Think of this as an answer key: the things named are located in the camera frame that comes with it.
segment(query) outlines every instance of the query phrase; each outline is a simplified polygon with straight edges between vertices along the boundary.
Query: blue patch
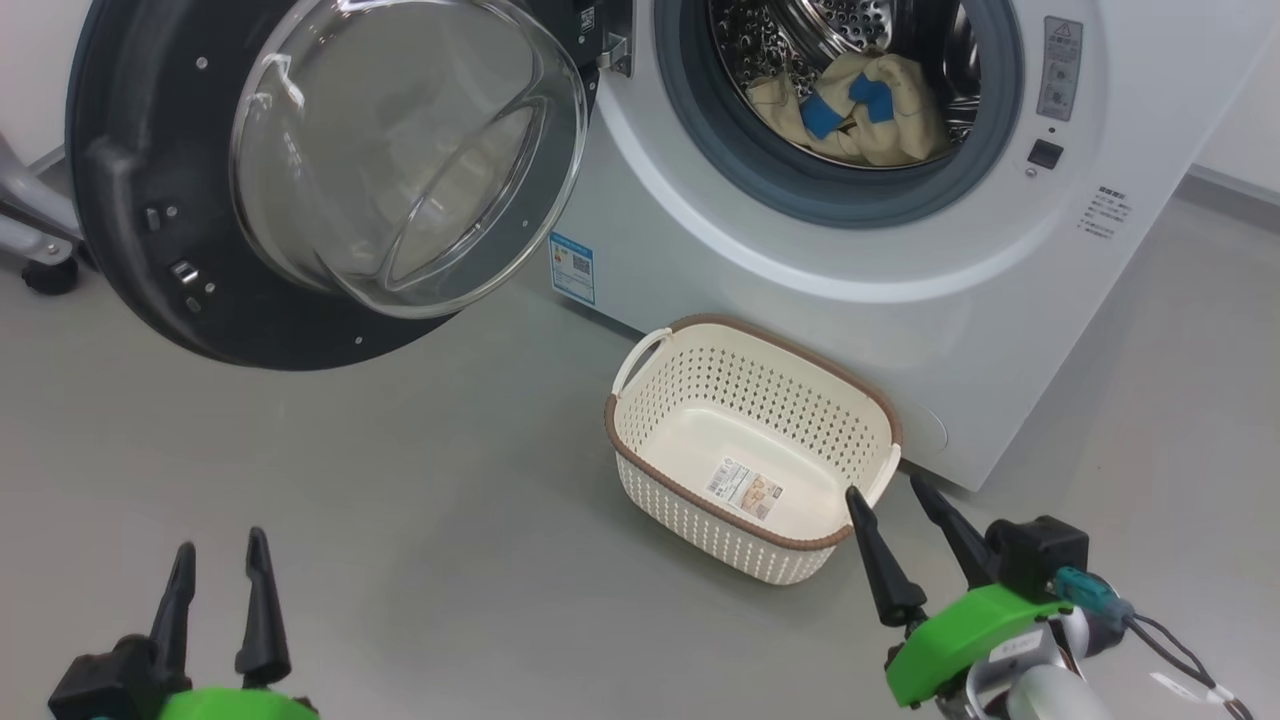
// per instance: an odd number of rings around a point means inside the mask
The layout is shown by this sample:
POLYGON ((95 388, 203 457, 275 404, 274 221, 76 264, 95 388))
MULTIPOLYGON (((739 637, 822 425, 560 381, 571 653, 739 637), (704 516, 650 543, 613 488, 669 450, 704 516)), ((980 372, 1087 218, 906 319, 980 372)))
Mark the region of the blue patch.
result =
POLYGON ((893 119, 893 92, 878 79, 867 79, 865 74, 859 73, 849 86, 849 99, 867 105, 872 124, 893 119))
POLYGON ((845 122, 845 118, 832 110, 831 105, 827 105, 827 101, 819 97, 817 92, 800 104, 800 119, 804 122, 805 129, 819 138, 827 137, 831 135, 831 131, 845 122))

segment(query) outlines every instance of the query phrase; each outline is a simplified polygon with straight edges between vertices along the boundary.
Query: laundry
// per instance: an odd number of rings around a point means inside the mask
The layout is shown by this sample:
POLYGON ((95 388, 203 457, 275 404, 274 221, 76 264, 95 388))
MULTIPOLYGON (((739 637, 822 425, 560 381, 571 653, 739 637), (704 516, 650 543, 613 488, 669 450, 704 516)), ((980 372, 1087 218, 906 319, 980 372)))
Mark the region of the laundry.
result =
POLYGON ((787 73, 756 78, 746 92, 774 132, 828 158, 908 165, 950 145, 924 72, 900 55, 846 53, 803 102, 787 73))

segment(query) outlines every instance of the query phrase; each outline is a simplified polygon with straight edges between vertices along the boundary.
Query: white wall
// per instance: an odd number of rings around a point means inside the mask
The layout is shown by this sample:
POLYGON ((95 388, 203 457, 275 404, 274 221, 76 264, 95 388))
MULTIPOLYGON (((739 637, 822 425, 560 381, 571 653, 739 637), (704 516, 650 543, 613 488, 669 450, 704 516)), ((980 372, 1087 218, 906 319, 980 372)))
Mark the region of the white wall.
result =
POLYGON ((1280 42, 1271 40, 1240 96, 1210 137, 1196 164, 1280 196, 1280 42))
POLYGON ((0 0, 0 133, 31 164, 63 143, 63 105, 90 0, 0 0))
MULTIPOLYGON (((90 0, 0 0, 0 133, 33 163, 63 142, 72 55, 90 0)), ((1210 179, 1258 186, 1280 197, 1280 42, 1210 138, 1197 164, 1210 179)))

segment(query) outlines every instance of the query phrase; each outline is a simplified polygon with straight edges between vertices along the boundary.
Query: front-load washing machine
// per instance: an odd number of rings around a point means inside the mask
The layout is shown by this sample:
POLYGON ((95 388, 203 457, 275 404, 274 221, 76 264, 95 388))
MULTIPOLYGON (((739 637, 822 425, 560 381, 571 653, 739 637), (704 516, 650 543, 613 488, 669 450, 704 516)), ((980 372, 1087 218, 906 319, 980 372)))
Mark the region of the front-load washing machine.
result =
MULTIPOLYGON (((943 95, 963 132, 954 147, 886 169, 791 146, 744 102, 753 67, 769 72, 759 68, 780 55, 800 87, 804 72, 786 63, 812 58, 812 44, 788 18, 760 19, 777 3, 735 18, 742 1, 636 0, 634 72, 600 78, 582 173, 550 238, 552 283, 645 332, 719 311, 809 346, 890 395, 906 459, 975 489, 1239 90, 1280 5, 965 0, 956 27, 969 26, 972 45, 945 50, 936 74, 980 56, 960 94, 980 97, 977 111, 943 95)), ((813 6, 838 35, 855 13, 913 4, 813 6)), ((916 19, 932 6, 946 3, 914 3, 916 19)), ((941 23, 946 46, 952 15, 941 23)), ((928 61, 919 40, 911 53, 928 61)))
POLYGON ((726 311, 870 378, 906 457, 977 488, 1277 13, 93 0, 65 147, 102 274, 205 356, 323 369, 388 352, 549 242, 554 286, 630 325, 726 311), (916 61, 945 146, 835 160, 746 101, 765 77, 799 101, 846 53, 916 61))

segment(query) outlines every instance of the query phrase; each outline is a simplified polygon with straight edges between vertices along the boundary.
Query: sticker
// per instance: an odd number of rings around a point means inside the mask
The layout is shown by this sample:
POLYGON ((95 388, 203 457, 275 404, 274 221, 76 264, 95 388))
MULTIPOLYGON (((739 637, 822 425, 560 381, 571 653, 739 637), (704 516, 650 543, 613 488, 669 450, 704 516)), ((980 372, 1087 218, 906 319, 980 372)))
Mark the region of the sticker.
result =
POLYGON ((1202 705, 1204 702, 1208 702, 1207 698, 1199 697, 1198 694, 1196 694, 1196 693, 1190 692, 1189 689, 1179 685, 1178 683, 1172 682, 1171 679, 1169 679, 1167 676, 1165 676, 1161 673, 1152 673, 1151 674, 1151 679, 1156 680, 1161 685, 1165 685, 1175 696, 1178 696, 1178 697, 1180 697, 1180 698, 1183 698, 1183 700, 1185 700, 1188 702, 1194 702, 1194 703, 1199 703, 1199 705, 1202 705))
POLYGON ((707 489, 727 505, 737 507, 756 520, 768 518, 769 511, 782 497, 782 488, 778 483, 759 473, 753 473, 750 468, 732 457, 726 457, 721 462, 707 489))
POLYGON ((991 662, 1000 662, 1001 660, 1009 660, 1010 657, 1018 657, 1019 655, 1027 655, 1028 652, 1039 647, 1041 641, 1044 639, 1044 629, 1032 630, 1025 635, 1018 635, 1011 641, 1005 641, 991 651, 991 662))
POLYGON ((1128 197, 1119 190, 1098 186, 1098 191, 1089 199, 1089 205, 1080 214, 1075 227, 1094 237, 1111 240, 1133 211, 1128 197))
POLYGON ((1080 79, 1080 49, 1084 26, 1052 15, 1044 18, 1044 70, 1041 74, 1036 113, 1046 118, 1071 119, 1075 85, 1080 79))
POLYGON ((552 233, 550 246, 552 284, 556 290, 588 305, 595 305, 595 256, 591 249, 558 232, 552 233))

